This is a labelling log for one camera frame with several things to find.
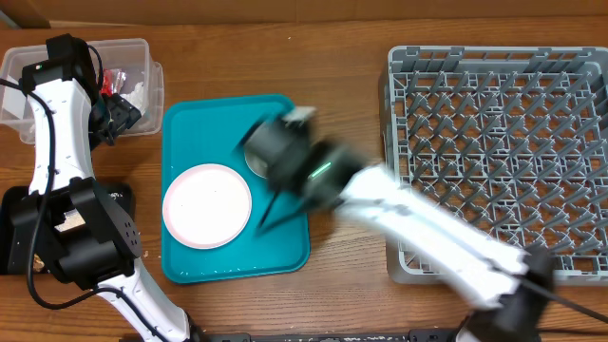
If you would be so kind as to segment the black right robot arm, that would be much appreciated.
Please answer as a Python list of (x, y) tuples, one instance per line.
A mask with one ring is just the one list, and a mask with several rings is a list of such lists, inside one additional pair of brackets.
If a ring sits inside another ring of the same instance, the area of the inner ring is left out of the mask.
[(312, 141), (305, 120), (259, 120), (238, 145), (264, 165), (270, 189), (301, 199), (300, 211), (330, 209), (406, 243), (428, 261), (471, 307), (453, 340), (539, 340), (554, 289), (552, 257), (544, 248), (489, 236), (408, 189), (351, 145)]

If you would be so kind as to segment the large white plate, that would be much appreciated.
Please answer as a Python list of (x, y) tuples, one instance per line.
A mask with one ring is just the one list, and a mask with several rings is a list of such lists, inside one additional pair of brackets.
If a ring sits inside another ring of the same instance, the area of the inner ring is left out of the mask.
[(189, 168), (169, 185), (162, 219), (170, 235), (194, 249), (214, 249), (236, 238), (253, 207), (244, 178), (230, 167), (206, 163)]

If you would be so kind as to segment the red snack wrapper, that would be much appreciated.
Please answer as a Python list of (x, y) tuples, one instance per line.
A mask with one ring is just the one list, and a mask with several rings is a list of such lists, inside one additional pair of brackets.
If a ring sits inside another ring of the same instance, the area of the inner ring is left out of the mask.
[(104, 69), (101, 92), (105, 95), (119, 93), (126, 80), (126, 73), (120, 68)]

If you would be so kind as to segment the grey metal bowl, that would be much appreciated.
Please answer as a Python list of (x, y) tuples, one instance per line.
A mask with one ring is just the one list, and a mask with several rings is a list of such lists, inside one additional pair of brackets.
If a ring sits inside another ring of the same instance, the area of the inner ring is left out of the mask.
[(243, 146), (246, 164), (257, 176), (266, 179), (268, 175), (269, 150), (259, 144), (247, 142)]

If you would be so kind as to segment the white napkin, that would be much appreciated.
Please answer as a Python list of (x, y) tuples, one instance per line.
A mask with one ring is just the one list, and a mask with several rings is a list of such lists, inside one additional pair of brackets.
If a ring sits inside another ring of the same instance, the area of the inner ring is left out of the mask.
[(135, 106), (140, 112), (144, 112), (144, 109), (143, 109), (144, 95), (145, 95), (145, 92), (143, 89), (143, 82), (136, 83), (135, 87), (132, 91), (121, 94), (121, 96), (125, 100), (127, 100), (130, 104)]

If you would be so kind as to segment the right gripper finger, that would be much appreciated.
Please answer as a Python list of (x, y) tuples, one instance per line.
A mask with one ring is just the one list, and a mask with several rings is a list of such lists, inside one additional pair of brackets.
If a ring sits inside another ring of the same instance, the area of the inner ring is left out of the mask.
[(282, 216), (272, 222), (269, 222), (267, 219), (262, 228), (256, 228), (256, 234), (258, 236), (262, 236), (284, 223), (297, 219), (300, 216), (307, 216), (307, 215), (308, 215), (308, 213), (304, 210), (304, 207), (301, 206), (296, 211), (292, 212), (291, 214)]
[(258, 222), (257, 228), (262, 228), (263, 227), (263, 225), (266, 222), (268, 216), (270, 215), (270, 213), (271, 213), (271, 211), (272, 211), (272, 209), (273, 209), (273, 207), (274, 207), (274, 205), (276, 203), (276, 200), (278, 199), (279, 195), (280, 195), (280, 191), (274, 191), (274, 194), (273, 194), (273, 196), (272, 196), (269, 204), (267, 205), (264, 213), (262, 214), (262, 216), (260, 218), (260, 221)]

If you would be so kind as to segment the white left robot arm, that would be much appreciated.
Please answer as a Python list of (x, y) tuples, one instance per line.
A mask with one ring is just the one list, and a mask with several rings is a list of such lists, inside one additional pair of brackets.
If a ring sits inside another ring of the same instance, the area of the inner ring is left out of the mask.
[(102, 92), (99, 52), (63, 34), (47, 39), (47, 58), (24, 66), (20, 91), (35, 125), (28, 194), (9, 205), (9, 262), (19, 262), (41, 307), (62, 310), (99, 296), (144, 341), (201, 341), (190, 315), (162, 291), (142, 260), (134, 200), (116, 201), (93, 172), (91, 152), (140, 117), (137, 107)]

